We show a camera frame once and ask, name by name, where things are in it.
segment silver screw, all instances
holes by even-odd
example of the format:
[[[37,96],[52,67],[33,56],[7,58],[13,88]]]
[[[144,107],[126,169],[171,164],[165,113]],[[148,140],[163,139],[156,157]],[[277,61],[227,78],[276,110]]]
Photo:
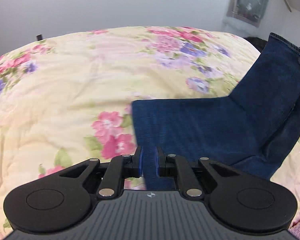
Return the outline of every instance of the silver screw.
[[[197,188],[191,188],[191,189],[188,189],[186,193],[190,197],[200,197],[202,194],[202,191]]]
[[[103,197],[110,197],[114,194],[114,190],[111,188],[103,188],[99,190],[99,194]]]

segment elastic waistband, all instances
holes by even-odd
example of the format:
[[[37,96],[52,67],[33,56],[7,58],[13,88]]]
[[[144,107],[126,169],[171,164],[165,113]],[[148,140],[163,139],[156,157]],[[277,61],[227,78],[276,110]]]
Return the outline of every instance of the elastic waistband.
[[[280,35],[278,34],[275,34],[275,33],[270,33],[271,37],[279,40],[279,41],[282,41],[283,43],[285,43],[287,46],[289,46],[291,49],[293,49],[295,52],[297,52],[298,54],[300,54],[300,47],[292,44],[290,41],[286,40],[285,38],[281,37]]]

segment floral bedspread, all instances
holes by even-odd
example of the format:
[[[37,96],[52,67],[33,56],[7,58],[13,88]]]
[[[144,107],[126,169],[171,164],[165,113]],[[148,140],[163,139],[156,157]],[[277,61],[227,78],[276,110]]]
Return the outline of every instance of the floral bedspread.
[[[228,33],[188,27],[125,27],[28,44],[0,57],[0,239],[13,188],[91,157],[136,148],[136,99],[226,96],[259,52]],[[272,181],[298,199],[300,139]],[[127,179],[126,188],[145,189]]]

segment dark object behind bed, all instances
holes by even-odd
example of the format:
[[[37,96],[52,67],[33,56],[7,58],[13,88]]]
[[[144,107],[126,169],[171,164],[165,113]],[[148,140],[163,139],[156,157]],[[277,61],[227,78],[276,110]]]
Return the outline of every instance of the dark object behind bed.
[[[257,38],[257,37],[247,37],[244,38],[245,40],[249,41],[259,52],[262,52],[267,41]]]

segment denim fabric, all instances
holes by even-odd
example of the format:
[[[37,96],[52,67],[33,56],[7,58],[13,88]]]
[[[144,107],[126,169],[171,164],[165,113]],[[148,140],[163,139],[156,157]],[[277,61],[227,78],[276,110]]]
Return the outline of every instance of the denim fabric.
[[[197,161],[209,157],[270,179],[300,136],[300,48],[277,34],[222,98],[138,100],[132,104],[137,143],[144,146],[148,190],[173,189],[156,175],[154,147]]]

